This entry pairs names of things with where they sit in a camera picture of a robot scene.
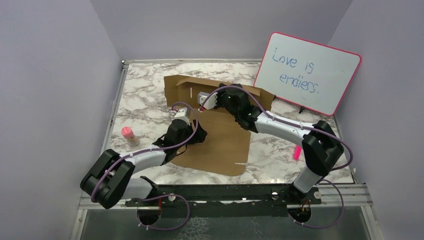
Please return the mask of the pink capped small bottle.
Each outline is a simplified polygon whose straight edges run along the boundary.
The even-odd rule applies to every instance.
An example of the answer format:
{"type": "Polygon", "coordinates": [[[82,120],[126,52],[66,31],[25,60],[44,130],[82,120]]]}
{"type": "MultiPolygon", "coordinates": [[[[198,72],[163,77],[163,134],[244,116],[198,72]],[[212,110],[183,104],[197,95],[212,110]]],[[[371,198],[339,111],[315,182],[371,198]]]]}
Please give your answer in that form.
{"type": "Polygon", "coordinates": [[[137,147],[140,143],[139,138],[134,134],[133,130],[128,127],[128,126],[124,126],[121,129],[121,134],[122,136],[126,139],[128,145],[130,147],[137,147]]]}

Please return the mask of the pink framed whiteboard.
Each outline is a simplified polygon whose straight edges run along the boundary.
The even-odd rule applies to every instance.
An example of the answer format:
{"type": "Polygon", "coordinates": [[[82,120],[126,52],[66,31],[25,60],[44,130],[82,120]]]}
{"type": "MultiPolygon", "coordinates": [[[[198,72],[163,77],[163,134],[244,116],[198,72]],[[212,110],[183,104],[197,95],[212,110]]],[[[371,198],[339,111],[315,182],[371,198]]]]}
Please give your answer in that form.
{"type": "Polygon", "coordinates": [[[357,53],[274,32],[253,85],[284,101],[332,116],[361,62],[357,53]]]}

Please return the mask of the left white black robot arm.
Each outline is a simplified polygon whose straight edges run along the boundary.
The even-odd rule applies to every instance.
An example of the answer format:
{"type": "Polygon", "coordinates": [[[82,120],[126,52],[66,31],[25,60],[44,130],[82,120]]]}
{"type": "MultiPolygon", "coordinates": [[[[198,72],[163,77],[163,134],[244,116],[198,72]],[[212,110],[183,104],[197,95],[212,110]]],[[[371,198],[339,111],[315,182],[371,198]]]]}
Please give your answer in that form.
{"type": "Polygon", "coordinates": [[[159,167],[178,156],[178,150],[188,145],[203,143],[208,133],[197,120],[192,123],[175,119],[167,132],[151,146],[121,155],[113,149],[105,150],[82,178],[80,188],[93,203],[110,209],[121,199],[138,198],[144,205],[157,200],[154,183],[147,178],[131,179],[134,173],[159,167]]]}

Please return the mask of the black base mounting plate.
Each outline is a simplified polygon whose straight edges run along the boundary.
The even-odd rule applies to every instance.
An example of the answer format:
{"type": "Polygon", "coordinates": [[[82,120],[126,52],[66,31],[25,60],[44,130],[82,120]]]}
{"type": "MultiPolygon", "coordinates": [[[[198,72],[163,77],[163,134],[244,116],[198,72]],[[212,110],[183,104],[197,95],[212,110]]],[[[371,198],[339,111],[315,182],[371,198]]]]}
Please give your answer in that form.
{"type": "Polygon", "coordinates": [[[288,206],[310,215],[310,205],[321,204],[313,187],[307,194],[293,193],[292,183],[272,184],[155,184],[147,198],[124,198],[124,207],[136,209],[144,224],[160,218],[287,217],[288,206]]]}

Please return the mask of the pink marker pen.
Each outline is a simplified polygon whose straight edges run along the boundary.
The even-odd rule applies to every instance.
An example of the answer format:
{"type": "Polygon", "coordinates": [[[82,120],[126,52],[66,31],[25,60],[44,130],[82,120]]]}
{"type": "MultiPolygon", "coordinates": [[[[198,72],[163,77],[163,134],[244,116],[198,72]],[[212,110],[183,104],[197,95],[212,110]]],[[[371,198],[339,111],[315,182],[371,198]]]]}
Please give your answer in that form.
{"type": "Polygon", "coordinates": [[[302,148],[299,145],[297,145],[293,153],[293,159],[295,161],[298,161],[300,159],[301,152],[302,152],[302,148]]]}

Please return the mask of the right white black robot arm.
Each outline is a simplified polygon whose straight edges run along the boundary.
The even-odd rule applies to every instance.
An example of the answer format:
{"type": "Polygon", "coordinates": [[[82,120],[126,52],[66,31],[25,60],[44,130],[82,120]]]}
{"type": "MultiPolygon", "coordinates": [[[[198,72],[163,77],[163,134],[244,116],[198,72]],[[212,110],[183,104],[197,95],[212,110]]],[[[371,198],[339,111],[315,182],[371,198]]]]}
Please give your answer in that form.
{"type": "Polygon", "coordinates": [[[296,204],[308,198],[309,191],[330,173],[344,153],[342,141],[325,121],[302,123],[273,114],[239,84],[220,84],[211,96],[214,108],[224,108],[242,129],[272,135],[303,149],[306,166],[288,190],[289,199],[296,204]]]}

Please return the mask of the brown cardboard box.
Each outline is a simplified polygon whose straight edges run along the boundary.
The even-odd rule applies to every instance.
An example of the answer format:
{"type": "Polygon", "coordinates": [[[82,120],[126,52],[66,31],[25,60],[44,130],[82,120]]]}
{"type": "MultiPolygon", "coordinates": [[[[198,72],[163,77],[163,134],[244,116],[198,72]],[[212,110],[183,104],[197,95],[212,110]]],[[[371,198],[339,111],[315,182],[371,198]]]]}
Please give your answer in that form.
{"type": "Polygon", "coordinates": [[[204,142],[188,145],[185,153],[171,163],[231,177],[241,175],[249,156],[251,132],[242,129],[223,108],[198,112],[198,93],[210,93],[221,82],[185,75],[165,76],[163,80],[167,105],[176,102],[189,104],[197,112],[200,126],[207,132],[204,142]]]}

